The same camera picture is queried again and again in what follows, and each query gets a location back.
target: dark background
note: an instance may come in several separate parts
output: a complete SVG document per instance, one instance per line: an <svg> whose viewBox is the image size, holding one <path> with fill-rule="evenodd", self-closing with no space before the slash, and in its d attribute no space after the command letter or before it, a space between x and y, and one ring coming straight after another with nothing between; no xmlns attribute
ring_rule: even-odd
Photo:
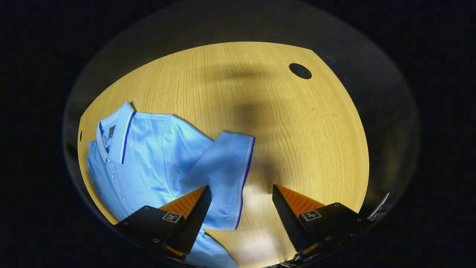
<svg viewBox="0 0 476 268"><path fill-rule="evenodd" d="M74 79L94 53L172 2L7 3L6 39L12 43L5 50L4 78L13 97L6 102L17 118L3 128L9 133L3 145L12 149L6 153L13 175L4 178L8 207L15 207L5 216L11 267L161 266L124 243L83 204L63 160L61 124ZM474 226L467 144L474 126L468 117L475 103L469 5L316 6L363 32L394 60L414 92L422 124L418 169L406 194L379 225L319 266L469 267L475 249L468 245Z"/></svg>

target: black grommet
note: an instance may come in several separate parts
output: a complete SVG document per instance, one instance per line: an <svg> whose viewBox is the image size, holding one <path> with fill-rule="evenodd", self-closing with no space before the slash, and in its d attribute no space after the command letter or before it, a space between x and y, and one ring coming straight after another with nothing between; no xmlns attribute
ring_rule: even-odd
<svg viewBox="0 0 476 268"><path fill-rule="evenodd" d="M298 63L291 63L289 65L289 69L293 74L299 76L300 78L303 79L309 79L312 77L311 71L309 71L306 67L302 66L301 64Z"/></svg>

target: button placket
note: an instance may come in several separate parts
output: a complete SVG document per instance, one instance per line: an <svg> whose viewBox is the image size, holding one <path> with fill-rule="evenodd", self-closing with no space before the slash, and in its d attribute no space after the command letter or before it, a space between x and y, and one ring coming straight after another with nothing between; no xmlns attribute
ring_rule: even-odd
<svg viewBox="0 0 476 268"><path fill-rule="evenodd" d="M122 190L119 185L119 181L116 179L116 163L111 161L110 158L107 159L108 163L106 163L107 166L107 172L111 176L111 183L114 186L114 190L116 191L116 194L119 196L119 198L123 198L124 196L122 195Z"/></svg>

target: shirt sleeve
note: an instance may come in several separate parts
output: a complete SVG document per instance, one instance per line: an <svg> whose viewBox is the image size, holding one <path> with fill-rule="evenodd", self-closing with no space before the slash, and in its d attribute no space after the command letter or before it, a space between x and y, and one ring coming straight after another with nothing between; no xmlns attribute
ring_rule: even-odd
<svg viewBox="0 0 476 268"><path fill-rule="evenodd" d="M204 224L217 230L234 230L243 207L242 192L248 175L255 138L221 133L211 141L188 124L174 118L164 135L166 171L170 190L179 198L204 185L212 201Z"/></svg>
<svg viewBox="0 0 476 268"><path fill-rule="evenodd" d="M212 143L213 140L184 120L173 115L170 116L162 138L162 150L165 175L174 198L188 193L183 193L180 184L184 182L200 156Z"/></svg>

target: light blue polo shirt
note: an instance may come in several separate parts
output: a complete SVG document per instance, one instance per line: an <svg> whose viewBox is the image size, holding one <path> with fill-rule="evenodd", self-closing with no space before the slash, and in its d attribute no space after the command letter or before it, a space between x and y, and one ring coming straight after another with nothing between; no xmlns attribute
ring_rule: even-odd
<svg viewBox="0 0 476 268"><path fill-rule="evenodd" d="M99 197L118 220L209 185L212 201L185 262L231 268L239 266L205 234L205 226L238 227L254 142L254 137L226 132L213 141L174 115L138 113L125 102L99 121L86 162Z"/></svg>

